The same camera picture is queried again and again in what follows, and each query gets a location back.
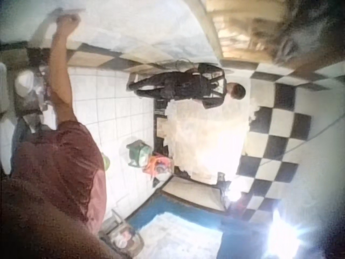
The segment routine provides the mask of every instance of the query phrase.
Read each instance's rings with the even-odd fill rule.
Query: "black and white checkered wall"
[[[234,214],[241,210],[239,218],[243,220],[271,220],[273,209],[296,174],[301,156],[286,152],[308,139],[312,119],[294,112],[295,95],[294,86],[252,80],[251,98],[260,109],[250,123],[237,176],[231,182],[244,193],[232,207]]]

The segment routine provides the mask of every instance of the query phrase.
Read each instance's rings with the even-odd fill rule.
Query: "man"
[[[220,74],[208,79],[205,74]],[[155,86],[152,90],[141,90],[144,86]],[[241,100],[246,90],[239,84],[226,84],[224,71],[216,66],[200,64],[198,69],[186,72],[166,72],[128,85],[138,96],[155,99],[184,100],[194,99],[208,108],[217,107],[224,102],[226,94]]]
[[[1,182],[2,255],[11,258],[120,258],[100,242],[106,208],[102,156],[72,108],[66,42],[79,17],[58,18],[50,53],[50,91],[58,129],[41,131],[13,155]]]

